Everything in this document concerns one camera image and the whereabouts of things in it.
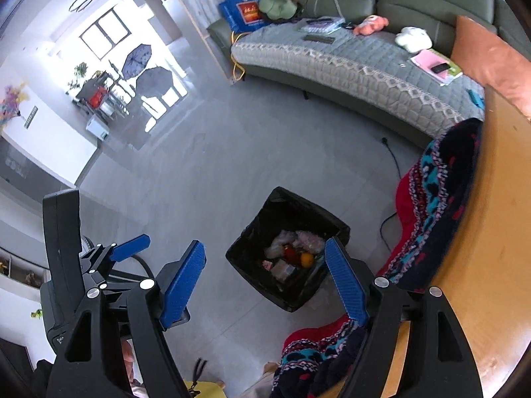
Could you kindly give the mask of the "person's left hand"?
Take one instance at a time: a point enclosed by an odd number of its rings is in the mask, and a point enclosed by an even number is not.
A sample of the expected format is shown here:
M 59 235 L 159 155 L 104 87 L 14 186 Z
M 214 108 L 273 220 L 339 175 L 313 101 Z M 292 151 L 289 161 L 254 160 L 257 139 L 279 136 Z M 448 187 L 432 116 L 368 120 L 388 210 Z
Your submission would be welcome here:
M 148 398 L 145 387 L 134 378 L 133 363 L 135 359 L 132 352 L 132 347 L 128 341 L 121 342 L 121 351 L 132 393 L 139 398 Z

